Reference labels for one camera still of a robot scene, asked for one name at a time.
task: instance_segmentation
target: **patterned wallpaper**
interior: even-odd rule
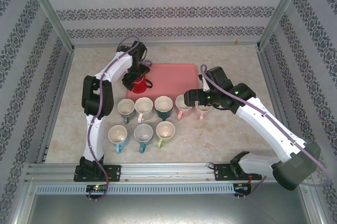
[[[332,183],[318,189],[337,223],[337,0],[292,0],[265,47],[289,127],[322,149]],[[322,171],[315,182],[325,179]]]
[[[75,45],[259,41],[280,0],[50,0]]]
[[[37,0],[0,0],[0,223],[34,163],[68,52]]]

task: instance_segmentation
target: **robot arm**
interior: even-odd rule
[[[150,71],[150,69],[144,64],[139,64],[139,61],[142,60],[144,53],[146,53],[147,51],[145,45],[141,42],[139,42],[132,51],[121,57],[132,47],[121,45],[117,48],[117,52],[114,58],[103,70],[101,70],[95,76],[86,76],[84,78],[82,107],[84,108],[84,113],[86,114],[87,120],[87,138],[89,127],[91,126],[89,139],[92,145],[92,151],[101,164],[103,164],[104,156],[103,129],[107,118],[106,116],[111,113],[114,105],[112,84],[124,74],[122,79],[123,85],[127,89],[132,90],[134,88],[133,82],[135,82],[138,78],[142,78],[146,73]],[[97,115],[100,107],[100,95],[95,93],[94,91],[99,90],[101,78],[102,90],[100,90],[100,92],[102,92],[103,102],[102,110],[100,114]],[[88,141],[86,141],[86,147],[83,157],[80,159],[80,168],[83,173],[88,175],[91,174],[94,177],[100,177],[102,175],[102,171],[97,166],[95,159],[90,151]]]
[[[203,89],[189,90],[184,95],[187,106],[213,106],[220,110],[230,110],[249,123],[273,148],[277,156],[258,156],[243,151],[231,160],[231,170],[236,174],[260,174],[274,177],[278,183],[288,190],[293,190],[317,168],[317,165],[298,149],[287,137],[267,118],[270,116],[277,125],[288,133],[295,142],[319,159],[321,149],[316,143],[307,144],[303,139],[291,133],[282,125],[261,103],[256,94],[245,84],[236,86],[227,78],[221,67],[214,67],[206,72],[208,78],[222,89],[247,101],[263,111],[263,114],[252,107],[239,102],[214,88],[203,77]]]
[[[122,54],[123,54],[123,52],[117,52],[115,57],[111,60],[111,62],[113,60],[117,59]],[[119,59],[115,64],[113,64],[111,66],[111,68],[107,71],[105,76],[103,77],[103,95],[104,95],[104,97],[103,97],[103,109],[102,109],[103,114],[102,114],[101,118],[97,117],[96,119],[94,119],[94,125],[92,126],[92,130],[90,132],[91,144],[92,144],[95,156],[98,160],[101,160],[103,158],[103,131],[104,131],[103,129],[105,127],[105,122],[106,122],[106,119],[107,119],[106,116],[111,113],[112,108],[113,108],[112,83],[116,82],[129,68],[131,68],[131,66],[132,66],[132,56],[131,55],[125,55],[124,57]],[[84,79],[84,82],[86,82],[89,79],[90,85],[93,85],[94,87],[97,87],[106,67],[101,72],[96,74],[94,76],[94,78],[91,77],[91,76],[87,76]],[[90,101],[85,100],[84,109],[88,108],[88,106],[86,106],[88,102],[90,102]],[[88,129],[89,129],[90,123],[92,122],[92,119],[93,119],[94,115],[97,114],[97,112],[98,112],[98,108],[97,108],[96,112],[89,113],[89,114],[86,115],[87,134],[88,134]],[[94,161],[94,158],[93,158],[93,156],[92,156],[92,154],[89,150],[89,146],[88,146],[87,141],[86,141],[86,146],[85,146],[83,156],[86,160],[89,160],[91,162]]]

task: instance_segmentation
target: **red tray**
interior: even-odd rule
[[[167,96],[174,103],[180,94],[198,88],[197,69],[192,64],[152,64],[146,79],[153,83],[153,88],[141,94],[128,90],[126,98],[136,101],[148,97],[154,102],[160,96]]]

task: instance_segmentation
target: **white mug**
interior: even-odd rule
[[[133,132],[133,136],[141,144],[139,147],[139,153],[142,154],[144,153],[146,146],[151,142],[153,129],[148,124],[140,124]]]
[[[136,115],[135,102],[130,99],[122,99],[117,105],[117,110],[124,118],[124,124],[128,124]]]
[[[172,137],[174,136],[175,133],[175,127],[169,121],[162,121],[157,125],[156,133],[159,136],[157,147],[160,149],[165,144],[168,144],[172,141]]]
[[[116,153],[120,154],[128,144],[127,130],[122,125],[113,126],[107,133],[109,141],[116,145]]]
[[[177,106],[178,120],[190,116],[193,107],[187,107],[187,105],[185,105],[183,94],[180,94],[177,99],[175,99],[175,105]]]
[[[147,97],[139,98],[135,103],[135,109],[139,113],[138,123],[150,120],[153,116],[152,113],[153,102]]]
[[[199,106],[197,104],[198,101],[195,102],[195,114],[198,116],[199,120],[203,120],[204,117],[209,114],[209,112],[211,111],[211,109],[213,107],[210,106]]]

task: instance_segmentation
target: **teal mug handle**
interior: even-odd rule
[[[120,154],[122,152],[123,147],[120,144],[116,144],[116,153]]]
[[[139,147],[139,153],[144,153],[144,151],[145,151],[145,148],[146,148],[146,144],[145,143],[141,143],[141,146]]]

